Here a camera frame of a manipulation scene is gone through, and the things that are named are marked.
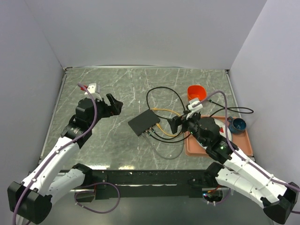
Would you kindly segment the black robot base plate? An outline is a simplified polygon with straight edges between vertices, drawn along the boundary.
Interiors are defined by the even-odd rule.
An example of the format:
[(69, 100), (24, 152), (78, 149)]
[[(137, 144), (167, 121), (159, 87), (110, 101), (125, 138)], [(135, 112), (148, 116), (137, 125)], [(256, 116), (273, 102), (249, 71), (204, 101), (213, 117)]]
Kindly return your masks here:
[(96, 191), (96, 199), (188, 196), (201, 198), (204, 190), (218, 186), (205, 170), (90, 170), (80, 190)]

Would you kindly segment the black network switch box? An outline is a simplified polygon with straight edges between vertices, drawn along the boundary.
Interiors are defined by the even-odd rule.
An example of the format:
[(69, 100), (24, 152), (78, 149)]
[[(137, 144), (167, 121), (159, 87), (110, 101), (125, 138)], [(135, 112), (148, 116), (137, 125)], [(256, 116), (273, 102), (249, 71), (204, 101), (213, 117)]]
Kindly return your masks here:
[(150, 109), (142, 112), (128, 122), (128, 125), (137, 136), (141, 136), (149, 128), (160, 122), (160, 118)]

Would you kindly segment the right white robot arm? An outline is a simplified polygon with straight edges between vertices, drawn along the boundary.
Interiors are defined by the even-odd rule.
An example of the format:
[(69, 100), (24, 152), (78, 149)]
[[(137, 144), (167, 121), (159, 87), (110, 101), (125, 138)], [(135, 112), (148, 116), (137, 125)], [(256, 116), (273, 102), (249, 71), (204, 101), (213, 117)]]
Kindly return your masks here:
[(179, 126), (183, 132), (188, 131), (214, 159), (206, 170), (208, 186), (226, 186), (257, 203), (274, 222), (286, 223), (298, 200), (300, 188), (297, 184), (284, 182), (260, 167), (220, 134), (220, 127), (212, 117), (194, 113), (175, 116), (168, 119), (168, 123), (172, 133), (176, 133)]

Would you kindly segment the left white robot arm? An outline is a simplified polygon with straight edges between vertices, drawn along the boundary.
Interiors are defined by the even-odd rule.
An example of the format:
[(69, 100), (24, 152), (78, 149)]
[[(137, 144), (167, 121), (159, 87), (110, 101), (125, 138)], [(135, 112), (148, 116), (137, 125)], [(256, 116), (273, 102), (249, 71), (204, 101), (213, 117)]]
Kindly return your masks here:
[(40, 224), (48, 216), (52, 206), (70, 190), (76, 187), (89, 188), (92, 185), (93, 170), (80, 163), (59, 179), (56, 176), (64, 163), (91, 137), (92, 128), (100, 119), (121, 113), (123, 103), (112, 94), (106, 96), (109, 105), (104, 99), (81, 99), (50, 153), (21, 183), (14, 181), (9, 185), (7, 194), (9, 208), (14, 214), (13, 224), (16, 223), (17, 216)]

